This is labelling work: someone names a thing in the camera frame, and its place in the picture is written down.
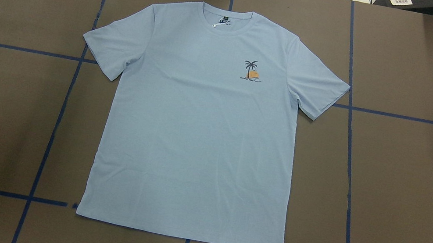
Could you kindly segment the light blue t-shirt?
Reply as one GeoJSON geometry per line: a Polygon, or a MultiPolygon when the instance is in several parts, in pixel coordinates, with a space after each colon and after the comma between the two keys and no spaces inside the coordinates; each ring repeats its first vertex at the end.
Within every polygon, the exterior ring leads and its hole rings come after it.
{"type": "Polygon", "coordinates": [[[349,91],[255,12],[153,4],[83,35],[118,80],[76,214],[207,243],[284,243],[298,112],[349,91]]]}

